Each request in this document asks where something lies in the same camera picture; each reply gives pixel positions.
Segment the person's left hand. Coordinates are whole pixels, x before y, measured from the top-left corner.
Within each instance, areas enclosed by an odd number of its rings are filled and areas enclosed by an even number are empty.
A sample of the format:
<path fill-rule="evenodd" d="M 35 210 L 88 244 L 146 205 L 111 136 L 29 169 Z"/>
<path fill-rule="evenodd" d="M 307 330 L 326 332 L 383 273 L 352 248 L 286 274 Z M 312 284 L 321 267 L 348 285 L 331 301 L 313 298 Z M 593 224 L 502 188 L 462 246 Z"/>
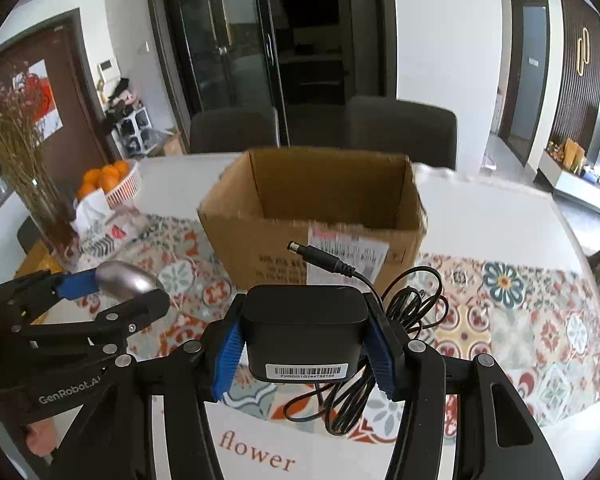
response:
<path fill-rule="evenodd" d="M 62 434 L 53 417 L 31 422 L 26 428 L 26 445 L 35 456 L 45 457 L 61 446 Z"/>

